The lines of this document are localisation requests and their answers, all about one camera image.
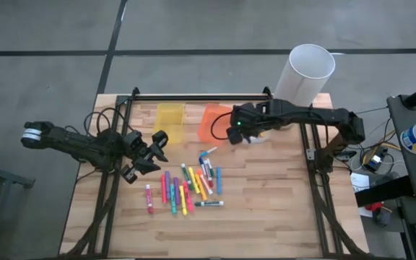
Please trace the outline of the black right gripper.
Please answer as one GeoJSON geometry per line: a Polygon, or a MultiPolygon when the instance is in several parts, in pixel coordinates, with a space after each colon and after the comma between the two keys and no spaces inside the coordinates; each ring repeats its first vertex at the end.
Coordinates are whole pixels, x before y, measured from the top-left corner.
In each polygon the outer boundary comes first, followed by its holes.
{"type": "Polygon", "coordinates": [[[252,137],[272,129],[270,102],[234,105],[230,114],[227,137],[231,144],[240,144],[244,139],[251,143],[252,137]]]}

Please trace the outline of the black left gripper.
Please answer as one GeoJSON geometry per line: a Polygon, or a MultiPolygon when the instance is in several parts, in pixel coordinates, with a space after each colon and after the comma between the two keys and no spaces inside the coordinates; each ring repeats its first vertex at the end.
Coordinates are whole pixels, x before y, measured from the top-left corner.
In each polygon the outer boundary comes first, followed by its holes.
{"type": "Polygon", "coordinates": [[[120,174],[124,180],[132,184],[137,179],[137,172],[142,175],[160,170],[161,167],[154,163],[156,157],[159,161],[167,162],[163,148],[168,143],[168,135],[160,130],[152,135],[152,143],[148,145],[142,139],[142,133],[133,130],[127,134],[124,139],[124,156],[131,160],[131,166],[126,165],[122,168],[120,174]]]}

